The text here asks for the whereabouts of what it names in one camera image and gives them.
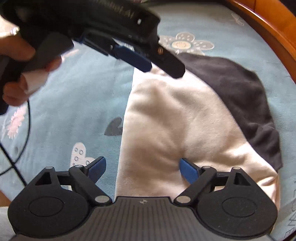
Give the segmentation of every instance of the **white finger tape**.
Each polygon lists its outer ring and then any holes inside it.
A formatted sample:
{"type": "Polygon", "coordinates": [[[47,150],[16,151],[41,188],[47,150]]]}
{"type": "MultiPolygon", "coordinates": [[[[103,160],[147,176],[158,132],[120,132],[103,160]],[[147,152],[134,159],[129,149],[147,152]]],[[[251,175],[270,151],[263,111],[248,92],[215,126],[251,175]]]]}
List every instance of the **white finger tape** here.
{"type": "Polygon", "coordinates": [[[22,75],[25,77],[27,82],[28,89],[25,91],[25,93],[28,94],[45,85],[49,73],[43,69],[38,69],[22,73],[22,75]]]}

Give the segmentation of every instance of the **bed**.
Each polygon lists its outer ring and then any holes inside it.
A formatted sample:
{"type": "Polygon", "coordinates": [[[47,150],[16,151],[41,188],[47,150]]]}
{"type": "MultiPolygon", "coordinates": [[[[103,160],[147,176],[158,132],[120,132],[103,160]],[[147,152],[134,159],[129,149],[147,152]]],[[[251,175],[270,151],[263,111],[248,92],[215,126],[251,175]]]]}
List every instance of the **bed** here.
{"type": "MultiPolygon", "coordinates": [[[[241,16],[221,4],[147,6],[160,15],[160,43],[171,51],[225,57],[260,78],[280,135],[284,164],[279,170],[281,209],[271,235],[284,240],[296,225],[296,86],[291,75],[264,39],[241,16]]],[[[31,135],[17,166],[29,181],[44,166],[60,171],[105,156],[107,169],[97,185],[114,198],[123,118],[134,69],[77,43],[62,58],[61,68],[31,97],[31,135]]],[[[27,134],[26,106],[10,108],[0,122],[1,142],[16,158],[27,134]]],[[[1,155],[0,171],[8,167],[1,155]]],[[[0,176],[0,190],[10,200],[22,188],[12,170],[0,176]]]]}

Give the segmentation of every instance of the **beige cloth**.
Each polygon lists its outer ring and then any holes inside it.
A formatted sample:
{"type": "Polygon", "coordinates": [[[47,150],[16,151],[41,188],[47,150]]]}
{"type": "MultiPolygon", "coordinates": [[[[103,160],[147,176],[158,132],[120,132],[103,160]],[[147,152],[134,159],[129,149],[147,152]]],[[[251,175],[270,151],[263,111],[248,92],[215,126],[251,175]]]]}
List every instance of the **beige cloth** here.
{"type": "Polygon", "coordinates": [[[116,196],[170,196],[189,184],[179,160],[229,172],[241,167],[279,209],[276,171],[245,139],[219,96],[186,71],[173,79],[153,66],[134,71],[124,116],[116,196]]]}

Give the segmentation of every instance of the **black cable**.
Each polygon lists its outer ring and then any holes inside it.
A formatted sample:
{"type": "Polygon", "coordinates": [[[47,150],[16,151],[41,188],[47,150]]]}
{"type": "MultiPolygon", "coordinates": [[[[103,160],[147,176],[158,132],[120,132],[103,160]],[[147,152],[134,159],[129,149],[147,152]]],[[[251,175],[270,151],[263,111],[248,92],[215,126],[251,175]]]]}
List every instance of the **black cable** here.
{"type": "Polygon", "coordinates": [[[20,173],[20,171],[18,170],[18,168],[16,167],[16,163],[20,160],[23,152],[25,151],[25,148],[27,146],[28,140],[29,140],[29,135],[30,135],[30,130],[31,130],[31,112],[30,112],[30,102],[28,100],[28,133],[27,133],[27,137],[26,137],[26,141],[24,143],[24,146],[19,154],[19,156],[17,157],[17,159],[15,161],[13,161],[11,159],[11,157],[9,156],[9,154],[7,153],[7,151],[5,150],[5,148],[3,147],[2,143],[0,143],[0,148],[3,151],[4,155],[6,156],[6,158],[8,159],[9,163],[11,164],[11,167],[9,167],[8,169],[6,169],[5,171],[0,173],[0,176],[7,173],[10,169],[14,169],[16,174],[18,175],[19,179],[22,181],[22,183],[24,184],[24,186],[27,185],[24,177],[22,176],[22,174],[20,173]]]}

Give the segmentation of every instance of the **heart pattern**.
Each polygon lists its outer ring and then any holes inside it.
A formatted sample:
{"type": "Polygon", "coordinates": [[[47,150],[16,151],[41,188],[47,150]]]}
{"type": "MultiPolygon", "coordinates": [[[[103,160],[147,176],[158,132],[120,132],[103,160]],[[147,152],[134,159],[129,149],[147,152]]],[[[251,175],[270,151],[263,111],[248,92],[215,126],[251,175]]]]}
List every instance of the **heart pattern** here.
{"type": "Polygon", "coordinates": [[[114,118],[105,130],[105,136],[121,136],[123,127],[119,127],[122,123],[121,117],[114,118]]]}
{"type": "Polygon", "coordinates": [[[72,149],[70,166],[83,165],[86,166],[95,160],[92,157],[86,157],[86,148],[82,142],[77,142],[72,149]]]}

